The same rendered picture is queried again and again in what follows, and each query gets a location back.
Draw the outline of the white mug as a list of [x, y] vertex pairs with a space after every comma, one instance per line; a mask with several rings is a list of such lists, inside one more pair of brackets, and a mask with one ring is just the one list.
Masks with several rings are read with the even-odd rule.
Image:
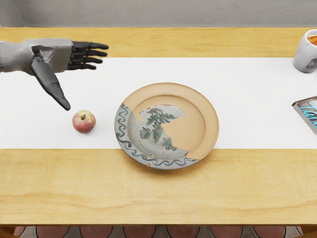
[[293, 58], [294, 67], [303, 73], [317, 70], [317, 45], [308, 40], [309, 36], [317, 36], [317, 29], [309, 30], [302, 36]]

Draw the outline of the red apple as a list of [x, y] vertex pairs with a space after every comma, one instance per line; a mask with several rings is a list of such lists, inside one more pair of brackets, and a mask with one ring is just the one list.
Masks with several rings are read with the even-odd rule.
[[73, 116], [72, 125], [77, 132], [88, 134], [94, 129], [96, 118], [92, 112], [80, 110]]

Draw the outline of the tan patterned plate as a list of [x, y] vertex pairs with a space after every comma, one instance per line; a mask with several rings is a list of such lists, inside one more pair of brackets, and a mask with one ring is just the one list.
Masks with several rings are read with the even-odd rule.
[[123, 151], [159, 170], [191, 166], [214, 148], [219, 120], [210, 101], [181, 84], [139, 88], [119, 106], [114, 131]]

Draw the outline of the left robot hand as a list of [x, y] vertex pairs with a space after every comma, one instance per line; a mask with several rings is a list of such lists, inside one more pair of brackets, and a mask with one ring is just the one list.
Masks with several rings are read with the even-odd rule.
[[41, 87], [65, 110], [65, 98], [56, 73], [66, 70], [95, 70], [103, 62], [108, 45], [59, 38], [28, 39], [21, 43], [0, 41], [0, 72], [22, 71], [34, 76]]

